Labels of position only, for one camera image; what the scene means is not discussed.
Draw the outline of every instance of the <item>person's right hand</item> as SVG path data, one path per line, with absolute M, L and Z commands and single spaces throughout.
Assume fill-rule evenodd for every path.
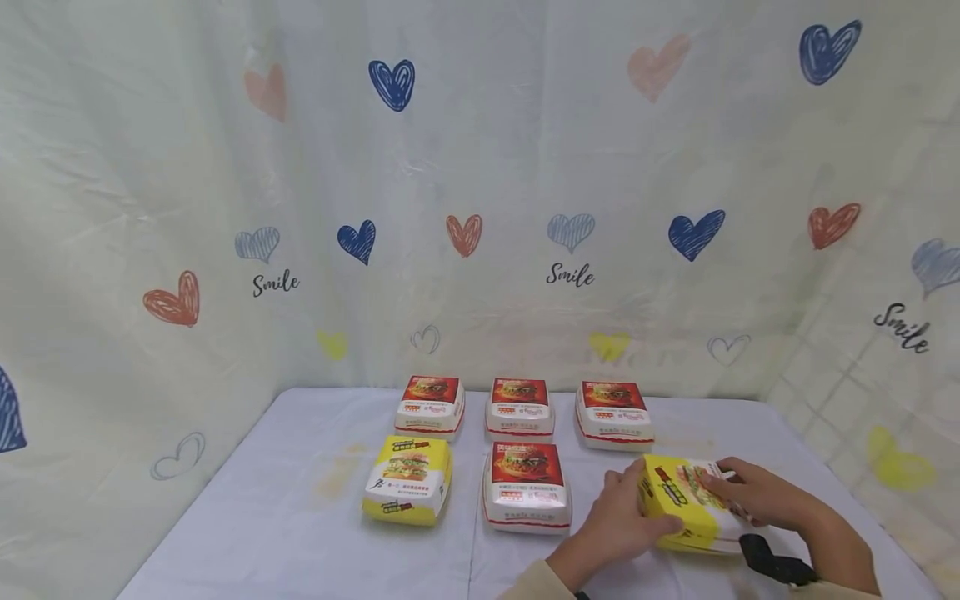
M 763 467 L 738 458 L 725 458 L 717 465 L 735 475 L 726 480 L 703 477 L 708 490 L 739 504 L 754 525 L 799 533 L 810 551 L 813 570 L 823 581 L 880 595 L 870 546 L 833 509 Z
M 816 496 L 763 467 L 733 457 L 717 461 L 717 465 L 735 475 L 726 480 L 707 475 L 703 478 L 704 486 L 740 505 L 754 519 L 754 525 L 801 532 L 830 513 L 830 508 Z

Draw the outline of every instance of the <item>fabric backdrop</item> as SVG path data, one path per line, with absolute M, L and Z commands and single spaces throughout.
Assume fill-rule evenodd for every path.
M 958 22 L 0 3 L 0 597 L 113 597 L 278 392 L 412 372 L 769 399 L 958 590 Z

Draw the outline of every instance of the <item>red heart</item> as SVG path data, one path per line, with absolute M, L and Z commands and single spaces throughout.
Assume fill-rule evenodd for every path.
M 847 234 L 860 216 L 860 204 L 850 203 L 841 206 L 830 215 L 830 211 L 818 206 L 810 211 L 806 228 L 813 240 L 813 247 L 822 250 Z
M 467 258 L 477 249 L 480 243 L 480 233 L 483 232 L 483 219 L 480 215 L 472 215 L 467 219 L 467 225 L 460 227 L 460 221 L 450 215 L 446 218 L 446 232 L 450 234 L 453 247 L 463 258 Z
M 650 102 L 656 102 L 690 51 L 690 38 L 680 34 L 666 42 L 660 53 L 643 47 L 630 56 L 627 73 L 634 87 Z
M 147 312 L 161 321 L 192 327 L 200 318 L 200 283 L 192 271 L 180 274 L 179 295 L 166 290 L 150 290 L 143 295 Z
M 248 70 L 243 74 L 243 84 L 247 89 L 247 97 L 255 107 L 283 123 L 287 118 L 287 86 L 282 66 L 275 64 L 270 67 L 267 79 L 256 71 Z

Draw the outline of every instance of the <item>beige sleeve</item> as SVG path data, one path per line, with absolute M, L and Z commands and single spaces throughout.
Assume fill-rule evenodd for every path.
M 523 571 L 512 588 L 503 592 L 499 600 L 575 599 L 547 563 L 536 561 Z
M 857 591 L 856 589 L 841 588 L 835 584 L 825 581 L 803 586 L 802 588 L 793 588 L 792 596 L 795 598 L 808 598 L 809 600 L 878 600 L 879 596 L 870 593 Z

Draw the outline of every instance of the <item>cardboard box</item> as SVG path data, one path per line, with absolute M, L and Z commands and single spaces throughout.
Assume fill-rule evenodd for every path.
M 493 529 L 565 535 L 570 489 L 553 444 L 494 442 L 484 470 L 484 518 Z
M 646 456 L 640 479 L 640 501 L 648 516 L 676 515 L 684 530 L 660 539 L 665 550 L 706 554 L 740 554 L 740 537 L 757 533 L 742 510 L 728 504 L 701 483 L 704 473 L 722 476 L 711 461 Z
M 648 452 L 655 441 L 650 413 L 635 383 L 581 382 L 575 419 L 591 448 Z
M 367 480 L 363 512 L 378 520 L 433 526 L 452 475 L 453 454 L 445 440 L 390 436 Z
M 554 412 L 542 379 L 497 377 L 487 402 L 487 433 L 495 442 L 553 442 Z
M 398 435 L 452 441 L 464 419 L 464 386 L 457 377 L 410 377 L 394 428 Z

